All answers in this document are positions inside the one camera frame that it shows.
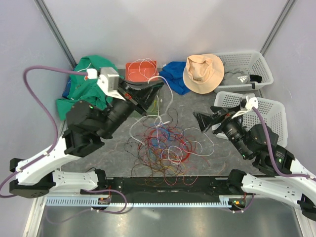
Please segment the aluminium frame post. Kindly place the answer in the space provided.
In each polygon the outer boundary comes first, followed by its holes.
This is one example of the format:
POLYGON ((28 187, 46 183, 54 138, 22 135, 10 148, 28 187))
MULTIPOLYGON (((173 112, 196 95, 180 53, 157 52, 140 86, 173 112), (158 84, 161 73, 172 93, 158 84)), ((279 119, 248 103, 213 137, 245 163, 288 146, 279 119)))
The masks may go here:
POLYGON ((265 56, 268 52, 270 46, 272 45, 274 39, 276 38, 278 32, 280 31, 281 27, 283 26, 284 22, 286 21, 289 13, 291 12, 296 2, 296 0, 287 0, 284 4, 278 18, 276 19, 272 29, 270 30, 265 42, 261 47, 260 53, 263 56, 265 56))
POLYGON ((46 5, 44 0, 34 0, 35 4, 37 5, 38 9, 40 10, 42 16, 44 17, 47 25, 49 26, 50 30, 52 31, 55 39, 57 40, 59 46, 61 47, 62 51, 64 52, 67 60, 69 61, 71 67, 74 69, 77 65, 76 60, 71 53, 64 37, 62 36, 57 23, 55 22, 48 6, 46 5))

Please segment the white plastic basket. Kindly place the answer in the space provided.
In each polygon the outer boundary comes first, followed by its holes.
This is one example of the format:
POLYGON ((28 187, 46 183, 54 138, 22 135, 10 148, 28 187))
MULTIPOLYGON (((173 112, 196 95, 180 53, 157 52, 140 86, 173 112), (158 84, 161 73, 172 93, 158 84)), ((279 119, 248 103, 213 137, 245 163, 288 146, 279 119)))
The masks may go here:
MULTIPOLYGON (((214 106, 235 107, 240 105, 242 94, 224 92, 217 93, 214 106)), ((282 103, 258 97, 258 111, 266 125, 278 135, 277 144, 286 147, 288 143, 288 130, 285 107, 282 103)))
POLYGON ((223 63, 245 70, 251 75, 258 75, 262 77, 261 83, 255 82, 252 84, 243 85, 220 85, 214 92, 240 92, 240 91, 254 91, 270 85, 274 82, 272 72, 260 52, 257 51, 240 51, 240 52, 222 52, 215 53, 223 63))

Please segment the right aluminium frame post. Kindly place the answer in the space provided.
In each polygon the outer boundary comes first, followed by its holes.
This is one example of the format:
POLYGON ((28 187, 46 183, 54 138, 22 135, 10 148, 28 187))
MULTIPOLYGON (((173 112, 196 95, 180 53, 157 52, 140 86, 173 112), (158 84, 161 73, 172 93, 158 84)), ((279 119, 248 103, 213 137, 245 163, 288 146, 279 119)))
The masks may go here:
POLYGON ((274 39, 276 38, 278 32, 280 31, 281 27, 283 26, 284 22, 286 21, 289 13, 291 12, 296 2, 296 0, 287 0, 284 4, 278 18, 276 19, 272 29, 270 30, 265 42, 261 47, 260 53, 263 56, 265 56, 268 52, 270 46, 272 45, 274 39))

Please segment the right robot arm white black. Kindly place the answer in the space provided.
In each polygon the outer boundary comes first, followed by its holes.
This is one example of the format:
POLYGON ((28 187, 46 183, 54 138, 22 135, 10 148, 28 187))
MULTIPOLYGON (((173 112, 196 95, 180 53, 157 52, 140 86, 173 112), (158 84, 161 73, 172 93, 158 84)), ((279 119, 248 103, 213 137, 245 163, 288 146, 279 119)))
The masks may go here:
POLYGON ((260 123, 246 129, 242 125, 247 108, 240 106, 211 107, 211 114, 193 112, 202 133, 212 126, 213 134, 224 133, 243 159, 253 161, 261 173, 280 179, 285 185, 272 184, 244 171, 233 169, 226 181, 231 194, 248 193, 272 198, 301 211, 310 220, 316 219, 316 177, 286 148, 278 145, 278 134, 264 122, 257 108, 252 108, 260 123))

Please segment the grey adidas garment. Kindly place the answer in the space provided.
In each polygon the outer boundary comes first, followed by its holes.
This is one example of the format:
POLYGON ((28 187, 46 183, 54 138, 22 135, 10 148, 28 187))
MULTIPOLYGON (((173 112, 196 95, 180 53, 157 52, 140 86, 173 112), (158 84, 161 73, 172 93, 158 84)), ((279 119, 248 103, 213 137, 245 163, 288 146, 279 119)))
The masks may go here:
POLYGON ((262 77, 251 74, 242 68, 233 67, 229 64, 224 65, 224 77, 220 85, 244 85, 253 82, 261 83, 262 77))

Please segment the near white plastic basket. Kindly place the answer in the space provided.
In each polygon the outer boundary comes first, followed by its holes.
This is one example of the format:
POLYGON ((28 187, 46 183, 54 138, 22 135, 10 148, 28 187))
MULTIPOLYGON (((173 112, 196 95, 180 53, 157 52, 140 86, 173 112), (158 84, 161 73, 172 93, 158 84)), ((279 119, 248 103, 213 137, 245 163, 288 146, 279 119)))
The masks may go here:
MULTIPOLYGON (((217 93, 214 106, 235 107, 240 105, 242 94, 224 92, 217 93)), ((285 107, 282 103, 258 97, 258 111, 266 125, 278 135, 277 144, 286 147, 288 143, 288 130, 285 107)))

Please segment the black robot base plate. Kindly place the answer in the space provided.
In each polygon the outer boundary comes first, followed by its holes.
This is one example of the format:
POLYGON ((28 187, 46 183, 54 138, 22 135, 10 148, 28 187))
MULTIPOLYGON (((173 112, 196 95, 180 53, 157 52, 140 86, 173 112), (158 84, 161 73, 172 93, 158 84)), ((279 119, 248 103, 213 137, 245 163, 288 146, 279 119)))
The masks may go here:
POLYGON ((244 196, 244 191, 229 187, 226 176, 113 177, 102 178, 93 189, 98 195, 110 194, 112 201, 124 194, 129 203, 213 202, 219 196, 244 196))

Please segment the blue cloth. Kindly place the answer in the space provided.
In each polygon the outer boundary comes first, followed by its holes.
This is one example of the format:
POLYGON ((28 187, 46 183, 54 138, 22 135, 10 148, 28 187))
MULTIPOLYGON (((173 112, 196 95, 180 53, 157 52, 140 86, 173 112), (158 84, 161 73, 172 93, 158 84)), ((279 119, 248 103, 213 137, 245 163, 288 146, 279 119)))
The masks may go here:
POLYGON ((173 61, 163 66, 159 72, 159 75, 167 80, 170 88, 179 95, 185 95, 190 92, 183 80, 185 66, 186 62, 173 61))

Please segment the peach bucket hat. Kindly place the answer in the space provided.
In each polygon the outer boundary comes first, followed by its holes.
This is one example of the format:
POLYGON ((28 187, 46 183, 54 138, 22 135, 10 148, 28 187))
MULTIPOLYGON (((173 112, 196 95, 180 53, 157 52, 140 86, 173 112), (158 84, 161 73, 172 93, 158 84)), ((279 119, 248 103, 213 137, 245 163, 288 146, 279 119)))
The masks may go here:
POLYGON ((214 91, 224 78, 224 64, 214 54, 191 55, 187 57, 183 71, 185 86, 198 94, 214 91))

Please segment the orange plastic tray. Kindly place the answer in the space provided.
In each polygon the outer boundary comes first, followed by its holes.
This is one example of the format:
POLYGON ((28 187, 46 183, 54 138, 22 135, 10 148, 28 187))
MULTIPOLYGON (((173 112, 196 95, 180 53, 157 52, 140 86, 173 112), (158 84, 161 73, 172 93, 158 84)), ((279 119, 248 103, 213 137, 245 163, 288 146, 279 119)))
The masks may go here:
POLYGON ((151 59, 139 59, 125 65, 125 80, 132 82, 148 81, 158 75, 157 62, 151 59))

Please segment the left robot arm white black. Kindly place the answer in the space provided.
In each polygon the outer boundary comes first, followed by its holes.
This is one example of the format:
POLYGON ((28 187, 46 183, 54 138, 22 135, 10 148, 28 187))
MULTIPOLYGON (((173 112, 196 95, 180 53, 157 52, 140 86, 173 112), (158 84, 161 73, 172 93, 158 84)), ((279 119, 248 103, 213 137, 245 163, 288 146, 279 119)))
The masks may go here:
POLYGON ((75 193, 104 195, 109 183, 104 170, 75 173, 60 171, 59 167, 79 158, 84 158, 104 146, 104 139, 112 139, 114 132, 134 112, 145 116, 164 83, 130 82, 118 76, 100 75, 97 86, 113 100, 103 110, 79 100, 67 112, 68 128, 58 139, 56 146, 50 146, 36 157, 26 160, 13 158, 11 172, 15 179, 9 183, 9 192, 23 198, 38 198, 49 193, 75 193))

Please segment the green jacket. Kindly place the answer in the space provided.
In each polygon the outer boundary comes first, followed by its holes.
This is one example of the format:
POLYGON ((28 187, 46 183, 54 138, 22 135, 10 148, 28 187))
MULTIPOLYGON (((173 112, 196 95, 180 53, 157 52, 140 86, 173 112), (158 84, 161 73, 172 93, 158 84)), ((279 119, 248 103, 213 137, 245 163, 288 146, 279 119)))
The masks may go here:
MULTIPOLYGON (((112 67, 117 70, 117 67, 110 60, 99 55, 91 55, 81 58, 75 67, 75 71, 86 72, 88 69, 100 70, 102 67, 112 67)), ((96 79, 86 79, 85 76, 70 75, 68 86, 68 95, 56 100, 60 120, 65 120, 66 113, 80 100, 87 101, 101 110, 104 110, 113 101, 112 97, 105 95, 99 88, 96 79)))

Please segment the green plastic tray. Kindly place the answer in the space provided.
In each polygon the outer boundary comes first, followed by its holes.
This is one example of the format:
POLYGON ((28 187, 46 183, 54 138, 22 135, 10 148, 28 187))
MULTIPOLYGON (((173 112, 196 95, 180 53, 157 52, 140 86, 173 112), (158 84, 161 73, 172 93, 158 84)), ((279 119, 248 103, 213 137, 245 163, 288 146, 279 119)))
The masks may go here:
POLYGON ((160 93, 158 92, 157 95, 155 96, 152 104, 150 105, 150 107, 147 109, 147 115, 158 115, 159 113, 159 104, 160 104, 160 101, 159 101, 159 96, 160 96, 160 93))

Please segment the left aluminium frame post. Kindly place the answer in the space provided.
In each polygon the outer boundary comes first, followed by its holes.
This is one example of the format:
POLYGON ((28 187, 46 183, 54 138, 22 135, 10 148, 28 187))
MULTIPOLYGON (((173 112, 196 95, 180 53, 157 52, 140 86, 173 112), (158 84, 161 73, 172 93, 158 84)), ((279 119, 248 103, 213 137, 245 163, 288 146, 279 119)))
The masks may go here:
POLYGON ((67 60, 69 61, 71 67, 74 69, 77 65, 76 60, 71 53, 64 37, 62 36, 57 23, 55 22, 48 6, 46 5, 44 0, 34 0, 35 4, 37 5, 38 9, 40 10, 42 16, 44 17, 47 25, 49 26, 50 30, 52 31, 55 39, 57 40, 59 46, 61 47, 62 51, 64 52, 67 60))

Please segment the far white plastic basket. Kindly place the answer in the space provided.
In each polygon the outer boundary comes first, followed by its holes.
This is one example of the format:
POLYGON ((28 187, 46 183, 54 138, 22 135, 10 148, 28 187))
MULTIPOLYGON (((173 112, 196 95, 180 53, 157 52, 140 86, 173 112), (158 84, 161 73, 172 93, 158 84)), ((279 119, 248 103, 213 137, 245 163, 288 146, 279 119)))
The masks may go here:
POLYGON ((222 52, 215 53, 223 63, 245 70, 251 75, 258 75, 262 77, 261 83, 255 82, 252 84, 243 85, 220 85, 214 92, 240 92, 240 91, 254 91, 270 85, 274 82, 272 72, 260 52, 257 51, 240 51, 240 52, 222 52))

